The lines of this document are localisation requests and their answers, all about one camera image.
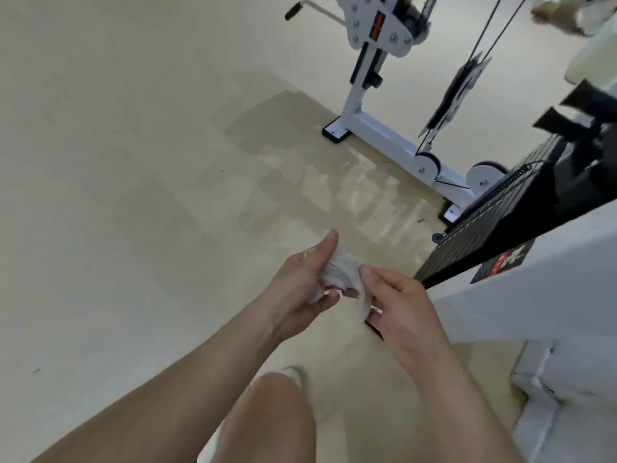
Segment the hand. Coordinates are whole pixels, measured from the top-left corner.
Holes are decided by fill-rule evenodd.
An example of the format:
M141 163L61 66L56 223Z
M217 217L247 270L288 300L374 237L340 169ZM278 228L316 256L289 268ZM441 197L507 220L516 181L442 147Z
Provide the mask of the hand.
M363 265L360 276L382 314L371 316L396 361L414 379L451 350L433 303L420 282Z
M338 292L331 289L317 302L310 303L319 286L319 273L338 242L338 233L331 230L308 257L305 257L306 250L290 256L259 296L257 301L272 316L274 334L279 341L304 331L321 312L339 301Z

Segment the forearm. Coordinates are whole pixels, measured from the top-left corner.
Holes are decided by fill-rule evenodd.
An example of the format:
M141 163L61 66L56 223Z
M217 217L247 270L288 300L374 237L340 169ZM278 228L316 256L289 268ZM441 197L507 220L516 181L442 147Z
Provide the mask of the forearm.
M277 345L264 306L251 303L196 350L35 462L195 461Z
M415 371L426 418L444 463L523 463L508 432L448 345Z

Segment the left hand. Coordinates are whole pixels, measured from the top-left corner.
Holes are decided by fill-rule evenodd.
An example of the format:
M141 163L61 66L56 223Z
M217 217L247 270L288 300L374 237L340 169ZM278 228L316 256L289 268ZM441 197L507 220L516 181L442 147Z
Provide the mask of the left hand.
M272 315L274 335L284 341L304 331L317 316L339 301L339 293L331 289L317 302L310 303L319 286L319 273L339 242L331 230L305 258L306 250L290 256L272 278L257 302Z

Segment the white cloth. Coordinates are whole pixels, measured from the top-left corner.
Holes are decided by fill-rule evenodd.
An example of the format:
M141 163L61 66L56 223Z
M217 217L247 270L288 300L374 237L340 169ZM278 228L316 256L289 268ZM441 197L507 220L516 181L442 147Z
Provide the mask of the white cloth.
M310 253L311 251L308 250L305 257L309 256ZM341 289L353 288L358 292L357 305L360 310L362 321L364 321L368 312L371 310L373 296L366 292L362 284L360 278L360 266L362 264L361 260L345 251L339 243L334 254L320 272L320 285L317 287L311 302L316 302L323 297L326 292L326 286L336 286Z

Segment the beige floor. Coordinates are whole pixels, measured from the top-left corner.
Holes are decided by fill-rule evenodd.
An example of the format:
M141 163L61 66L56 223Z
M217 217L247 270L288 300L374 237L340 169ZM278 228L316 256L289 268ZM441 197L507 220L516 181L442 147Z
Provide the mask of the beige floor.
M286 23L295 1L0 0L3 461L30 461L195 347L327 228L409 274L433 249L438 195L357 139L320 136L357 53L317 14ZM366 109L413 138L491 3L440 0ZM436 152L461 172L516 162L580 45L521 15ZM308 368L321 460L421 460L413 386L355 318L342 303L265 369ZM516 351L461 347L509 425Z

